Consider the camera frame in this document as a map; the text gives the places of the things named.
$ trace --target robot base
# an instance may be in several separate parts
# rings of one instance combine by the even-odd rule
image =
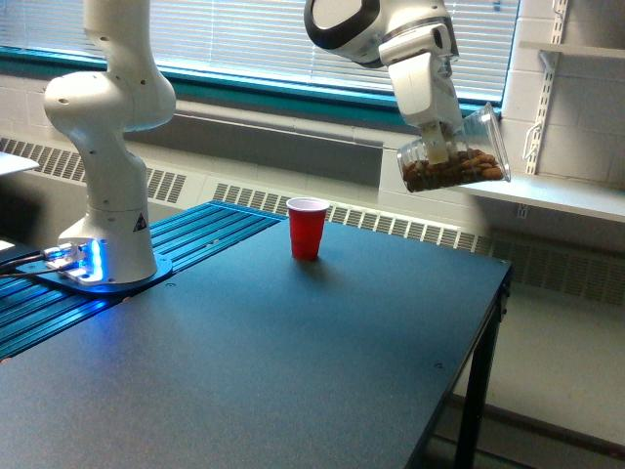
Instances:
[[[81,285],[63,274],[43,274],[35,276],[44,282],[51,283],[54,286],[59,286],[65,290],[70,290],[75,293],[82,293],[91,296],[133,296],[143,290],[147,290],[151,286],[154,286],[161,281],[169,278],[173,274],[172,261],[164,256],[155,256],[156,259],[156,274],[148,277],[144,280],[135,281],[133,283],[112,283],[105,285]],[[30,272],[45,271],[48,267],[43,262],[36,262],[20,267],[19,272],[28,274]]]

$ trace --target table leg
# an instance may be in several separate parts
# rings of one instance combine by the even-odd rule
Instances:
[[[476,447],[478,445],[479,426],[486,403],[490,369],[497,343],[499,322],[501,321],[501,304],[498,304],[495,308],[486,330],[473,353],[471,374],[469,375],[469,385],[467,386],[467,398],[460,425],[458,448],[456,449],[455,469],[473,468]]]

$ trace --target window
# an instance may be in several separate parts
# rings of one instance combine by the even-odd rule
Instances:
[[[152,0],[160,65],[336,88],[393,91],[384,69],[321,51],[304,29],[305,0]],[[519,0],[446,1],[461,59],[461,99],[501,102]],[[0,0],[0,45],[99,57],[82,31],[82,0]]]

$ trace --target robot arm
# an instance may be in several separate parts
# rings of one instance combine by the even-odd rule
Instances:
[[[106,72],[71,73],[53,80],[45,108],[76,145],[87,180],[86,216],[60,243],[87,246],[64,272],[78,283],[133,283],[156,263],[147,226],[146,166],[126,150],[124,132],[157,127],[174,114],[176,96],[158,71],[149,45],[149,0],[85,0],[85,30],[108,60]]]
[[[306,29],[322,49],[366,67],[386,65],[407,124],[432,163],[462,126],[450,62],[458,57],[442,0],[307,0]]]

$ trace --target red plastic cup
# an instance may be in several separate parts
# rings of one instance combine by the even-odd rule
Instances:
[[[295,259],[313,261],[319,254],[323,223],[330,204],[310,197],[291,198],[286,202],[291,224],[291,252]]]

